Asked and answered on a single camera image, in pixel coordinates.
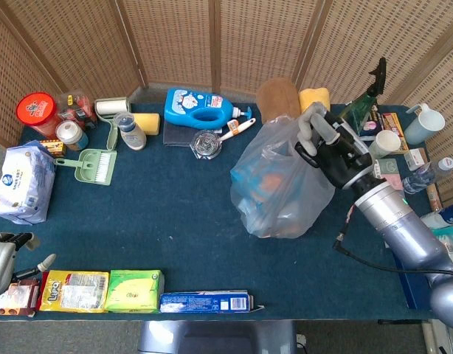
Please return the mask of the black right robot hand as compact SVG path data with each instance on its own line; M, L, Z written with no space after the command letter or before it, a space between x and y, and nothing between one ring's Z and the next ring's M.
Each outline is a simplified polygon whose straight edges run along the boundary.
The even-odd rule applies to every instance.
M373 176L373 160L366 144L343 118L322 103L312 103L297 122L295 150L309 165L320 169L333 186L363 195L382 182Z

